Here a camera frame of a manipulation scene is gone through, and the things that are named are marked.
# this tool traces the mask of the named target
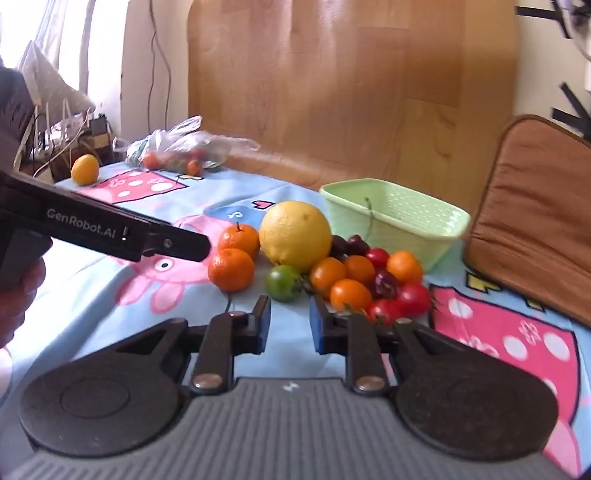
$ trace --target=black circular disc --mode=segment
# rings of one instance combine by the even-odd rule
[[[421,364],[395,404],[422,440],[454,456],[495,461],[540,451],[558,404],[538,378],[510,365],[464,358]]]
[[[19,415],[39,446],[97,457],[149,442],[179,408],[177,386],[149,356],[108,352],[37,378],[22,395]]]

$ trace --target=green fruit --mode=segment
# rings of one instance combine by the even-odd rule
[[[269,270],[265,279],[267,294],[276,301],[295,300],[302,292],[300,273],[289,265],[278,265]]]

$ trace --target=basket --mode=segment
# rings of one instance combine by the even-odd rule
[[[435,266],[470,222],[470,215],[458,207],[385,180],[329,183],[320,194],[326,199],[334,235],[358,234],[371,247],[389,253],[410,251],[425,271]],[[370,212],[374,218],[367,235]]]

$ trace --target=clear plastic bag of fruit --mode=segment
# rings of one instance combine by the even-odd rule
[[[171,130],[156,130],[131,145],[115,139],[113,150],[125,152],[125,162],[147,170],[168,170],[198,175],[203,168],[222,165],[229,155],[258,151],[260,145],[247,138],[232,138],[198,131],[201,117],[185,120]]]

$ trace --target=ribbed gray surface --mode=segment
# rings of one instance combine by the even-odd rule
[[[240,380],[193,401],[171,432],[105,460],[38,453],[7,480],[567,480],[543,455],[505,463],[450,458],[422,444],[383,399],[341,380]]]

